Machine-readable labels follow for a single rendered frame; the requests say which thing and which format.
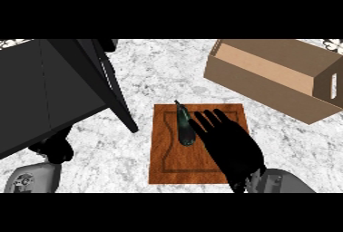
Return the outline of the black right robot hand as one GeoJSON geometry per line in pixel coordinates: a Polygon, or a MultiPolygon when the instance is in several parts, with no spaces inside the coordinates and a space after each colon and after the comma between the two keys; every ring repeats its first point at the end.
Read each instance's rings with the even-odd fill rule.
{"type": "Polygon", "coordinates": [[[189,119],[192,129],[204,142],[235,193],[242,193],[247,180],[255,172],[264,173],[264,155],[250,134],[219,109],[195,112],[189,119]]]}

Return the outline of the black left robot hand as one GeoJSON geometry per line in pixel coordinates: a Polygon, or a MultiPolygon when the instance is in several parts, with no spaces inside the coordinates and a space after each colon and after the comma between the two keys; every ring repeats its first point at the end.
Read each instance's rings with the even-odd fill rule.
{"type": "Polygon", "coordinates": [[[74,156],[72,147],[66,141],[71,127],[59,130],[49,138],[28,147],[28,150],[44,156],[50,163],[62,164],[74,156]]]}

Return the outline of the brown wooden cutting board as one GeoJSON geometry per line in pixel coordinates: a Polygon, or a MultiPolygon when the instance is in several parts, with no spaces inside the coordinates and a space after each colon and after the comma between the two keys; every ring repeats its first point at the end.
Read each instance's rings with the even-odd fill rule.
{"type": "Polygon", "coordinates": [[[177,105],[155,104],[152,115],[149,184],[226,184],[199,138],[179,143],[177,105]]]}

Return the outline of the open cardboard box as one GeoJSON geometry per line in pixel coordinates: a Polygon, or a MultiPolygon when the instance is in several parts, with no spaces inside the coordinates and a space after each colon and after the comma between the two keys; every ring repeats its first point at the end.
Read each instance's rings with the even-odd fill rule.
{"type": "Polygon", "coordinates": [[[204,77],[306,124],[343,111],[343,55],[295,39],[220,39],[204,77]]]}

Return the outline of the dark grey appliance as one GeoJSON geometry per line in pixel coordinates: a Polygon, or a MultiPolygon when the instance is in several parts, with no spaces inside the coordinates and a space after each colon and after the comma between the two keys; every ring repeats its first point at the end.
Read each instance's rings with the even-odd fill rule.
{"type": "Polygon", "coordinates": [[[47,40],[0,50],[0,159],[106,108],[47,40]]]}

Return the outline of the dark grey open door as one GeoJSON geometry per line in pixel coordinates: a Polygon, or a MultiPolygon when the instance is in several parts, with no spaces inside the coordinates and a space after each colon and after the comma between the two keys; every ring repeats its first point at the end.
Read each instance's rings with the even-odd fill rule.
{"type": "Polygon", "coordinates": [[[136,122],[127,108],[114,67],[106,56],[106,53],[115,51],[118,40],[49,39],[47,42],[77,71],[128,131],[136,133],[136,122]]]}

